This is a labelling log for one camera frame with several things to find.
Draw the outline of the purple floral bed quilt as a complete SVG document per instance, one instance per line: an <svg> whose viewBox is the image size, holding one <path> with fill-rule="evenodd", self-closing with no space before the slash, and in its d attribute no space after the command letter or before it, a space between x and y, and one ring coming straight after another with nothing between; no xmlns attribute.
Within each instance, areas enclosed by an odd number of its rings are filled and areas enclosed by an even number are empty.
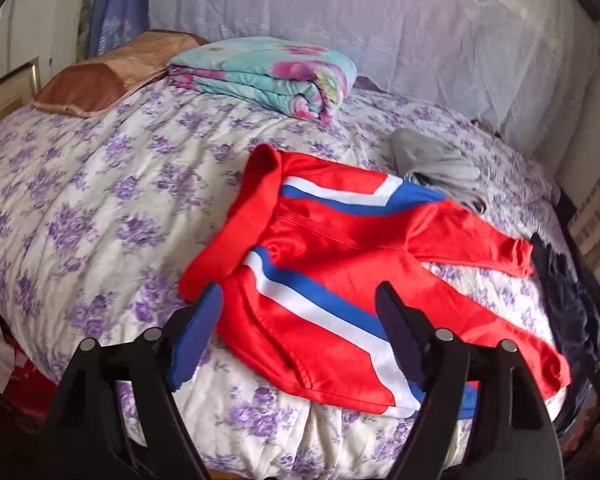
<svg viewBox="0 0 600 480"><path fill-rule="evenodd" d="M399 128L478 162L492 226L566 249L553 182L452 110L355 89L324 126L159 81L99 118L26 106L0 122L1 316L56 382L83 338L131 340L178 306L178 279L219 229L257 145L390 172ZM288 396L219 341L175 399L206 465L247 478L377 477L412 426Z"/></svg>

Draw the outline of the red pants with striped sides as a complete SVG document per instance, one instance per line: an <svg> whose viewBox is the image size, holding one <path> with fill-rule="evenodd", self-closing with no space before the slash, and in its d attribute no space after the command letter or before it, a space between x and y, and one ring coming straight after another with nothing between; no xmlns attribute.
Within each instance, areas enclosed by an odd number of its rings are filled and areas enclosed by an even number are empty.
<svg viewBox="0 0 600 480"><path fill-rule="evenodd" d="M528 278L531 255L529 242L440 193L261 144L222 228L189 263L178 291L194 300L218 284L219 337L280 390L407 417L419 409L422 388L400 371L377 316L382 282L470 344L513 341L544 399L569 384L568 362L551 344L429 271L441 263Z"/></svg>

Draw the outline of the dark navy garment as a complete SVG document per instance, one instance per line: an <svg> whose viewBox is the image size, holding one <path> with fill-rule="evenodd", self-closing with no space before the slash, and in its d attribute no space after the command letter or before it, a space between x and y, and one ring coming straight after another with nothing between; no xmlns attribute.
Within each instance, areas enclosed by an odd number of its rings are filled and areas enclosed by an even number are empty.
<svg viewBox="0 0 600 480"><path fill-rule="evenodd" d="M587 356L600 359L600 314L580 280L569 270L568 259L544 243L538 233L531 237L532 263L544 295L545 312L556 348L576 365Z"/></svg>

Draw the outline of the folded teal floral blanket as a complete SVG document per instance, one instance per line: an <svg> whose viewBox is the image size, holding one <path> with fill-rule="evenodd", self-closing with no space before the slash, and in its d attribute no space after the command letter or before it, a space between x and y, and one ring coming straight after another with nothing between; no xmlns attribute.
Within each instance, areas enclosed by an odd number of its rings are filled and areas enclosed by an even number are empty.
<svg viewBox="0 0 600 480"><path fill-rule="evenodd" d="M168 63L178 88L234 96L288 117L329 124L358 78L344 54L272 37L230 38Z"/></svg>

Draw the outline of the brown satin pillow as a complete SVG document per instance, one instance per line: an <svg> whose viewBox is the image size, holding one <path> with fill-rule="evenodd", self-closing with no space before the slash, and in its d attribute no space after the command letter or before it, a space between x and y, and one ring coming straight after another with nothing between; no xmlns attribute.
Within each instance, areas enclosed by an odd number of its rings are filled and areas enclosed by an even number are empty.
<svg viewBox="0 0 600 480"><path fill-rule="evenodd" d="M187 32L148 30L117 49L64 68L31 100L47 113L90 118L166 76L171 58L204 46Z"/></svg>

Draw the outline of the blue patterned curtain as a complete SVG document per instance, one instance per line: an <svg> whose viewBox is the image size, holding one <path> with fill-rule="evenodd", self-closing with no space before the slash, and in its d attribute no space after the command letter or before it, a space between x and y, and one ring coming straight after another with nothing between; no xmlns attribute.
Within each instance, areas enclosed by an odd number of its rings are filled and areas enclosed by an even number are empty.
<svg viewBox="0 0 600 480"><path fill-rule="evenodd" d="M148 29L148 0L95 0L87 56L117 49Z"/></svg>

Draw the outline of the folded grey garment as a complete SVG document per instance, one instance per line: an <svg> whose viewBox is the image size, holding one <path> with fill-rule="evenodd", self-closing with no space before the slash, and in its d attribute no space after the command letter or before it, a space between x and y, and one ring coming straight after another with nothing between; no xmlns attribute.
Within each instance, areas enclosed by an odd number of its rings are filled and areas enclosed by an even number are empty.
<svg viewBox="0 0 600 480"><path fill-rule="evenodd" d="M452 144L410 128L391 136L396 169L408 182L438 191L482 216L488 209L482 171Z"/></svg>

